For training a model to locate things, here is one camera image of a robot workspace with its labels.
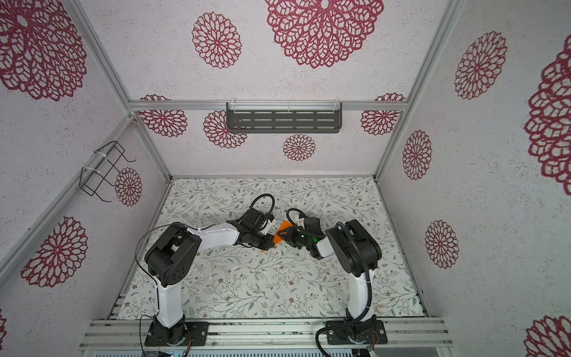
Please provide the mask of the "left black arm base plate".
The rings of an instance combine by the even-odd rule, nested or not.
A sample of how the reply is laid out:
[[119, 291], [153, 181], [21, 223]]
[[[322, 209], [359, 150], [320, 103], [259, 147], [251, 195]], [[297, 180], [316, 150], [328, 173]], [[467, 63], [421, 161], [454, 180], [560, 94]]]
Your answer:
[[145, 347], [202, 347], [206, 344], [208, 322], [181, 321], [171, 328], [163, 327], [158, 321], [153, 321], [144, 342]]

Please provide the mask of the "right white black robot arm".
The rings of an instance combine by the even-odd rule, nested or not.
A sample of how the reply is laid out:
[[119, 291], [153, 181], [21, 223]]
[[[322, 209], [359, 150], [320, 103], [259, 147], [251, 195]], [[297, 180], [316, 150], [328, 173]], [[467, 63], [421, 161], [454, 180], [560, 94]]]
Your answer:
[[317, 260], [335, 256], [349, 275], [348, 319], [362, 322], [372, 318], [372, 282], [382, 250], [358, 220], [336, 223], [325, 231], [321, 230], [320, 220], [314, 217], [306, 218], [302, 226], [283, 223], [274, 242], [306, 248]]

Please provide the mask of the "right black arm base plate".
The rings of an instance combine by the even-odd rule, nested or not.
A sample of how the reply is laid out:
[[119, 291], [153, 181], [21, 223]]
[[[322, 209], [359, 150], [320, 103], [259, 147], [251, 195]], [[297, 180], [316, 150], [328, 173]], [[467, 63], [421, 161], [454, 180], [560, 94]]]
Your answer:
[[329, 345], [386, 345], [388, 343], [385, 326], [375, 316], [351, 327], [335, 328], [341, 324], [342, 321], [327, 321]]

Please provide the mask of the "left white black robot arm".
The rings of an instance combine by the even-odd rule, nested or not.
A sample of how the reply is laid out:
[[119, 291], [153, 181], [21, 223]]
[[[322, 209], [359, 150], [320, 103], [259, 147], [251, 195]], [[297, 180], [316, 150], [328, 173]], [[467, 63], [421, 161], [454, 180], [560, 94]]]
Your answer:
[[194, 229], [184, 223], [172, 223], [147, 251], [144, 261], [148, 272], [158, 284], [159, 309], [157, 320], [170, 329], [184, 318], [181, 302], [181, 281], [189, 273], [196, 254], [220, 246], [246, 245], [267, 251], [274, 247], [269, 233], [274, 220], [259, 228], [250, 228], [235, 221]]

